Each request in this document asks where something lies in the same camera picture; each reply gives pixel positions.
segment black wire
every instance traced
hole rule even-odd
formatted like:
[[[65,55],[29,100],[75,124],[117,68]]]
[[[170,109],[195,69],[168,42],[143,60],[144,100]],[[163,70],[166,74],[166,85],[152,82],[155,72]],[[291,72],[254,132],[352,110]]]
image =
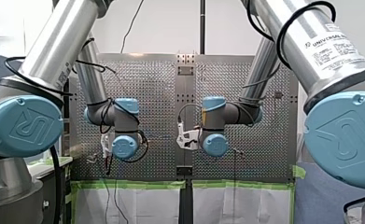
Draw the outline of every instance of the black wire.
[[[56,180],[56,205],[54,208],[54,220],[53,223],[54,224],[59,224],[59,220],[60,220],[60,214],[61,214],[61,203],[62,203],[62,193],[61,193],[61,188],[62,188],[62,183],[61,183],[61,175],[62,175],[62,171],[61,171],[61,167],[60,167],[60,163],[58,160],[58,155],[57,155],[57,151],[56,151],[56,147],[52,146],[50,147],[50,154],[51,157],[53,158],[53,166],[54,166],[54,176],[55,176],[55,180]]]
[[[279,71],[280,67],[281,67],[281,64],[279,64],[277,66],[277,68],[268,77],[266,77],[265,79],[263,79],[261,81],[257,81],[257,82],[251,83],[251,84],[246,85],[246,86],[243,86],[243,89],[248,88],[248,87],[252,87],[252,86],[256,86],[256,85],[259,85],[259,84],[261,84],[263,82],[266,82],[266,81],[270,80],[272,77],[274,77],[277,74],[277,72]]]
[[[124,215],[123,211],[121,211],[120,207],[118,206],[118,203],[116,202],[116,188],[118,186],[118,171],[116,172],[116,176],[115,176],[115,189],[113,191],[113,200],[115,201],[115,206],[118,208],[119,212],[121,213],[121,215],[123,216],[124,220],[126,220],[127,224],[129,224],[129,219],[127,219],[127,217]]]
[[[313,9],[313,7],[316,6],[324,6],[324,7],[328,7],[331,11],[331,20],[333,22],[336,21],[336,8],[334,7],[334,5],[332,5],[329,2],[326,1],[316,1],[316,2],[312,2],[310,4],[308,4],[305,7],[299,8],[298,10],[296,10],[292,16],[289,18],[289,20],[287,20],[287,22],[284,23],[284,25],[281,27],[280,33],[278,35],[277,41],[276,41],[276,48],[277,48],[277,54],[278,54],[278,58],[280,59],[280,61],[287,67],[290,69],[290,65],[287,62],[287,60],[284,58],[284,55],[282,53],[282,43],[284,40],[284,36],[287,33],[287,30],[289,28],[289,26],[295,21],[297,20],[304,12]]]
[[[86,46],[88,46],[91,42],[93,42],[95,39],[94,39],[94,37],[91,37],[91,38],[89,38],[88,40],[86,40],[86,42],[84,42],[84,44],[83,44],[83,47],[82,47],[82,49],[84,49],[84,48],[86,48]]]
[[[123,53],[123,51],[124,51],[124,46],[126,44],[126,38],[130,34],[130,32],[133,28],[133,23],[135,21],[136,16],[138,15],[138,12],[141,9],[141,6],[142,6],[143,3],[144,3],[144,0],[141,0],[141,3],[139,3],[138,9],[136,10],[135,15],[133,15],[133,19],[132,19],[132,22],[130,23],[129,30],[127,31],[126,35],[124,35],[124,37],[123,37],[123,44],[121,45],[120,53]]]
[[[112,161],[113,161],[113,156],[110,156],[110,162],[108,164],[108,170],[106,171],[106,175],[110,175],[110,171],[112,169]]]
[[[274,41],[273,38],[271,36],[269,36],[268,34],[266,34],[264,31],[262,31],[256,24],[255,22],[252,20],[252,15],[251,15],[251,0],[248,0],[248,5],[246,6],[246,13],[248,16],[248,20],[249,23],[251,23],[252,27],[261,35],[263,35],[264,37],[266,37],[267,39]]]
[[[84,62],[84,61],[81,61],[81,60],[77,60],[77,63],[83,63],[83,64],[86,64],[86,65],[99,67],[99,68],[101,68],[100,73],[103,73],[104,71],[106,71],[106,68],[104,66],[98,64],[98,63],[88,63],[88,62]]]
[[[353,205],[359,204],[359,203],[365,203],[365,197],[364,197],[364,198],[357,199],[357,200],[354,200],[354,201],[349,202],[349,203],[346,203],[346,204],[343,206],[343,211],[344,211],[345,213],[347,213],[348,208],[350,208],[350,207],[351,207],[351,206],[353,206]]]
[[[106,131],[103,131],[103,125],[106,125],[105,123],[105,117],[109,111],[110,106],[113,105],[114,101],[112,100],[112,98],[108,98],[109,100],[109,104],[107,106],[103,107],[103,110],[101,111],[101,122],[100,122],[100,133],[104,134],[104,133],[108,133],[109,130],[112,128],[111,126],[109,126]]]
[[[47,91],[52,91],[52,92],[55,92],[55,93],[58,93],[60,95],[65,95],[65,96],[72,96],[74,94],[70,93],[70,92],[66,92],[66,91],[57,91],[57,90],[54,90],[52,88],[49,88],[49,87],[46,87],[44,85],[41,85],[33,80],[31,80],[30,78],[22,75],[18,70],[16,70],[13,66],[10,65],[10,62],[13,62],[13,61],[16,61],[16,60],[22,60],[22,59],[25,59],[25,57],[10,57],[10,58],[6,58],[5,59],[5,67],[10,71],[12,72],[14,75],[20,77],[22,80],[24,80],[25,82],[27,82],[28,84],[31,84],[31,85],[34,85],[34,86],[37,86],[39,88],[42,88],[44,90],[47,90]]]
[[[149,142],[148,142],[147,138],[145,137],[144,132],[142,132],[141,130],[138,130],[138,132],[142,137],[142,142],[147,144],[144,153],[136,160],[126,161],[124,159],[120,159],[121,161],[124,161],[124,162],[127,162],[127,163],[135,163],[135,162],[141,161],[147,155],[147,152],[149,150]]]
[[[260,20],[259,20],[258,16],[255,16],[254,18],[255,18],[255,20],[258,22],[258,25],[260,26],[260,29],[261,29],[263,32],[265,32],[265,30],[266,30],[266,29],[264,29],[264,26],[261,24],[261,22],[260,22]]]

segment pegboard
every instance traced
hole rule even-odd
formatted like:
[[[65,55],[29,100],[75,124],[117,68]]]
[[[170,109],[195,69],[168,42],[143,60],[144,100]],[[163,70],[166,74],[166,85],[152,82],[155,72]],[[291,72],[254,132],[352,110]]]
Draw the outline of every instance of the pegboard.
[[[223,95],[227,101],[238,99],[253,60],[244,58],[196,58],[196,101],[199,105],[205,96],[211,95]],[[193,178],[291,181],[291,164],[295,162],[296,153],[297,85],[293,73],[281,66],[267,90],[261,122],[252,128],[245,125],[225,127],[230,147],[243,155],[229,150],[221,159],[214,159],[202,150],[195,151]]]
[[[273,78],[261,123],[253,128],[226,126],[231,147],[244,151],[244,157],[236,156],[234,162],[232,151],[217,160],[202,151],[185,153],[175,143],[176,117],[187,99],[199,105],[208,95],[224,95],[228,101],[237,100],[253,57],[196,56],[195,62],[190,63],[194,74],[184,77],[177,72],[180,65],[177,55],[100,54],[99,59],[102,65],[117,71],[116,75],[104,73],[108,97],[138,99],[140,129],[150,141],[149,152],[140,162],[127,164],[113,160],[111,176],[145,181],[175,180],[176,166],[182,164],[192,165],[194,179],[291,180],[290,165],[295,162],[296,150],[298,88],[296,79],[286,68]],[[77,154],[72,178],[97,179],[105,175],[99,127],[88,124],[83,118],[86,102],[77,78],[71,77],[71,84],[77,92],[71,102],[71,146]],[[274,98],[280,92],[282,97]],[[187,110],[184,119],[196,123],[199,114],[198,110]],[[93,154],[99,155],[96,163],[89,162]]]

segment power cord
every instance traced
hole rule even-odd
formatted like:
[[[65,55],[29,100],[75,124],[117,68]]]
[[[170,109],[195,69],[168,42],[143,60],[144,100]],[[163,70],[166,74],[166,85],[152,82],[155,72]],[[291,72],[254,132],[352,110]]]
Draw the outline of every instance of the power cord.
[[[253,86],[257,86],[257,85],[259,85],[261,83],[264,83],[264,82],[269,81],[272,77],[274,77],[277,74],[277,72],[280,70],[280,67],[281,67],[281,64],[279,64],[277,66],[277,68],[275,68],[275,70],[268,77],[266,77],[265,79],[263,79],[261,81],[257,81],[257,82],[251,83],[251,84],[248,84],[248,85],[245,85],[245,86],[243,86],[243,89],[250,88],[250,87],[253,87]],[[248,97],[240,96],[238,98],[240,101],[237,102],[237,103],[242,104],[242,105],[260,106],[261,105],[260,101],[264,100],[265,98],[266,98],[265,96],[264,97],[261,97],[261,98],[248,98]]]
[[[109,163],[108,170],[106,172],[107,176],[110,176],[112,158],[113,157],[111,157],[111,161]],[[98,169],[100,170],[101,174],[103,174],[103,169],[101,168],[101,166],[98,165]],[[106,200],[106,208],[105,208],[105,224],[107,224],[107,212],[108,212],[108,209],[109,209],[110,191],[109,191],[108,185],[106,184],[106,177],[104,175],[102,175],[102,179],[103,179],[103,182],[104,182],[104,185],[105,185],[105,188],[106,188],[106,192],[107,192],[107,200]],[[123,218],[126,220],[126,222],[129,223],[129,220],[127,219],[127,217],[124,215],[124,213],[121,211],[120,207],[118,206],[118,204],[116,202],[116,196],[115,195],[116,195],[116,179],[115,179],[115,192],[114,192],[115,206],[119,210],[119,212],[123,216]]]
[[[257,82],[251,83],[251,84],[248,84],[248,85],[245,85],[245,86],[243,86],[243,89],[246,89],[246,88],[249,88],[249,87],[253,87],[253,86],[257,86],[257,85],[259,85],[259,84],[261,84],[263,82],[267,82],[268,80],[270,80],[272,77],[274,77],[277,74],[277,72],[279,71],[280,67],[281,67],[281,64],[279,64],[277,66],[277,68],[275,68],[275,70],[268,77],[266,77],[265,79],[263,79],[261,81],[257,81]]]
[[[182,118],[181,118],[182,111],[183,111],[186,107],[188,107],[188,106],[196,106],[196,107],[198,107],[198,108],[200,108],[200,109],[203,109],[203,107],[202,107],[202,106],[200,106],[200,105],[196,105],[196,104],[185,104],[185,105],[183,105],[183,106],[179,109],[179,112],[178,112],[178,122],[182,122]]]
[[[59,224],[60,215],[61,215],[61,207],[62,207],[62,205],[61,205],[61,203],[62,203],[62,193],[61,193],[62,170],[61,170],[61,167],[60,167],[60,163],[59,163],[58,155],[57,155],[57,150],[56,150],[55,146],[50,147],[50,154],[51,154],[51,157],[53,158],[54,178],[55,178],[55,182],[56,182],[56,205],[55,205],[55,208],[54,208],[53,223],[54,224]]]
[[[359,204],[359,203],[365,203],[365,197],[364,198],[360,198],[360,199],[357,199],[357,200],[354,200],[352,202],[349,202],[349,203],[346,203],[344,206],[343,206],[343,211],[345,214],[347,214],[348,212],[348,209],[353,206],[353,205],[356,205],[356,204]]]
[[[129,110],[127,110],[126,108],[124,108],[122,105],[120,105],[118,102],[114,101],[112,98],[108,98],[107,99],[109,101],[109,104],[105,107],[103,107],[103,110],[101,111],[101,123],[100,123],[100,133],[104,134],[104,133],[108,133],[111,129],[111,127],[109,126],[106,131],[103,131],[103,126],[105,125],[105,117],[107,115],[107,113],[109,112],[109,108],[112,105],[116,105],[118,108],[120,108],[121,110],[123,110],[125,113],[127,113],[128,115],[130,115],[135,121],[136,123],[139,125],[140,121],[139,119],[136,117],[135,114],[131,113]]]
[[[334,5],[332,5],[329,2],[326,1],[316,1],[316,2],[312,2],[310,4],[308,4],[305,7],[301,7],[298,10],[296,10],[292,16],[289,18],[289,20],[287,20],[284,25],[281,27],[280,33],[278,34],[278,38],[276,41],[276,47],[277,47],[277,54],[278,54],[278,58],[280,59],[280,61],[287,67],[290,69],[290,65],[287,62],[287,60],[285,59],[283,53],[282,53],[282,43],[284,40],[284,36],[286,35],[289,26],[295,21],[297,20],[304,12],[313,9],[313,7],[317,7],[317,6],[323,6],[323,7],[327,7],[330,12],[331,12],[331,20],[333,22],[336,21],[336,8],[334,7]]]
[[[120,159],[121,161],[124,161],[124,162],[127,162],[127,163],[135,163],[135,162],[138,162],[138,161],[141,161],[146,155],[147,155],[147,152],[149,150],[149,141],[147,140],[147,138],[145,137],[145,134],[143,131],[141,130],[138,130],[138,134],[141,136],[142,138],[142,143],[145,143],[147,146],[145,147],[145,151],[144,153],[137,159],[133,160],[133,161],[126,161],[126,160],[123,160],[123,159]]]
[[[266,34],[266,32],[264,31],[264,28],[263,26],[261,25],[261,22],[259,21],[259,19],[257,18],[257,21],[260,25],[260,27],[262,28],[262,30],[255,24],[255,22],[252,20],[252,15],[251,15],[251,0],[248,0],[248,5],[246,6],[246,13],[247,13],[247,16],[248,16],[248,20],[249,20],[249,23],[251,23],[252,27],[258,32],[260,33],[261,35],[263,35],[264,37],[266,37],[267,39],[271,40],[271,41],[274,41],[273,38]]]
[[[124,51],[124,46],[126,45],[127,36],[130,34],[130,32],[131,32],[131,30],[133,28],[133,23],[135,21],[136,16],[138,15],[138,12],[141,9],[141,6],[142,6],[143,3],[144,3],[144,0],[141,0],[141,2],[139,3],[138,9],[135,11],[135,14],[133,15],[133,19],[132,19],[132,22],[130,23],[129,30],[127,31],[127,33],[123,37],[123,43],[121,45],[120,53],[123,53],[123,51]]]

